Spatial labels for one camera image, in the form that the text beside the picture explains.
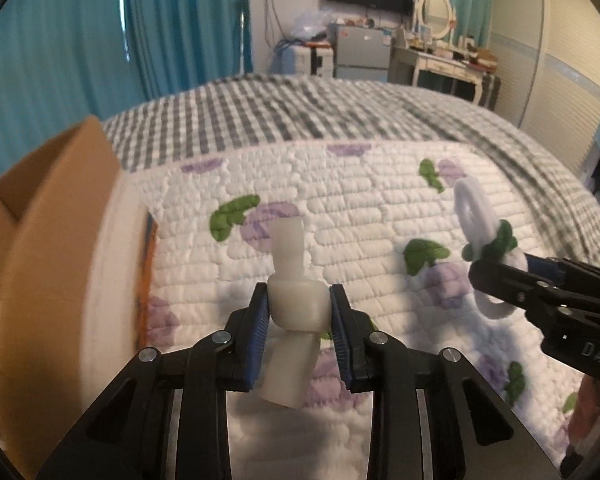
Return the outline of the right hand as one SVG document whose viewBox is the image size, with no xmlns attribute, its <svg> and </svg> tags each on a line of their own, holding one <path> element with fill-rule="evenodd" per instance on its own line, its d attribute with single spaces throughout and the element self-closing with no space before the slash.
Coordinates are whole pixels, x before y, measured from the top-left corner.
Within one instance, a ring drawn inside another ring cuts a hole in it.
<svg viewBox="0 0 600 480">
<path fill-rule="evenodd" d="M 580 456 L 592 450 L 600 437 L 600 381 L 584 376 L 567 427 L 569 447 Z"/>
</svg>

